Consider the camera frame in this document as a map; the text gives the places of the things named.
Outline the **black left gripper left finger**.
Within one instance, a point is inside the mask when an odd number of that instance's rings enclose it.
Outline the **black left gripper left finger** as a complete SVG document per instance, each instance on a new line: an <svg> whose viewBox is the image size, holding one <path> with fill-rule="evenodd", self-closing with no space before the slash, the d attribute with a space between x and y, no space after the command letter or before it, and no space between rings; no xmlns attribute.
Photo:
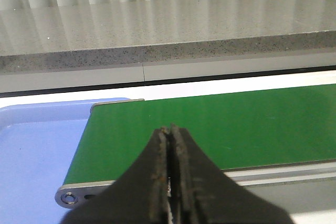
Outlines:
<svg viewBox="0 0 336 224"><path fill-rule="evenodd" d="M154 130L134 163L61 223L168 223L167 139Z"/></svg>

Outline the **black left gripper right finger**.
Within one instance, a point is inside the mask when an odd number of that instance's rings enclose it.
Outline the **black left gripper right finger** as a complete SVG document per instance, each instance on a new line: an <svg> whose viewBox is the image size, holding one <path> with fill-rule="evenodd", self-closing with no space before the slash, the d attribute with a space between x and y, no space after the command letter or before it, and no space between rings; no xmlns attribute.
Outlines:
<svg viewBox="0 0 336 224"><path fill-rule="evenodd" d="M292 223L282 208L226 176L195 143L172 125L170 143L173 223Z"/></svg>

